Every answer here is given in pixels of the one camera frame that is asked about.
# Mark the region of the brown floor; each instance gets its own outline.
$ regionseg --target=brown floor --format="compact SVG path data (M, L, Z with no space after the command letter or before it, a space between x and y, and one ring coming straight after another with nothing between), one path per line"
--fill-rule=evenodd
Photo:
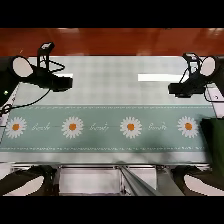
M0 56L36 56L49 41L51 55L224 54L224 28L0 28Z

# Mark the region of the orange flower center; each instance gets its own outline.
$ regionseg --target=orange flower center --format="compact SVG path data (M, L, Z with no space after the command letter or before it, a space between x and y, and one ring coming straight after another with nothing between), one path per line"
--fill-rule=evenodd
M76 129L76 124L70 124L70 125L69 125L69 129L70 129L71 131L74 131L74 130Z
M19 130L19 124L14 124L14 125L12 126L12 130L13 130L13 131L17 131L17 130Z
M185 128L186 128L187 130L191 130L191 129L192 129L192 124L190 124L190 123L186 123L186 124L185 124Z
M133 131L135 129L135 126L133 124L128 124L128 130Z

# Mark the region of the white flower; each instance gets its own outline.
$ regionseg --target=white flower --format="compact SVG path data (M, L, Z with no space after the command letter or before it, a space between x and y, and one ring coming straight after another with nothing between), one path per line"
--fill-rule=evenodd
M126 135L126 138L135 138L141 134L140 131L142 130L140 121L134 117L123 119L120 127L120 131L123 131L123 135Z
M188 138L194 138L198 134L198 125L196 124L194 118L182 117L178 121L178 130L182 131L182 135Z
M75 138L76 136L82 134L82 130L83 121L78 117L69 117L65 122L63 122L62 131L64 132L63 135L65 135L66 138Z
M14 117L6 126L6 135L9 138L17 138L26 130L26 121L22 117Z

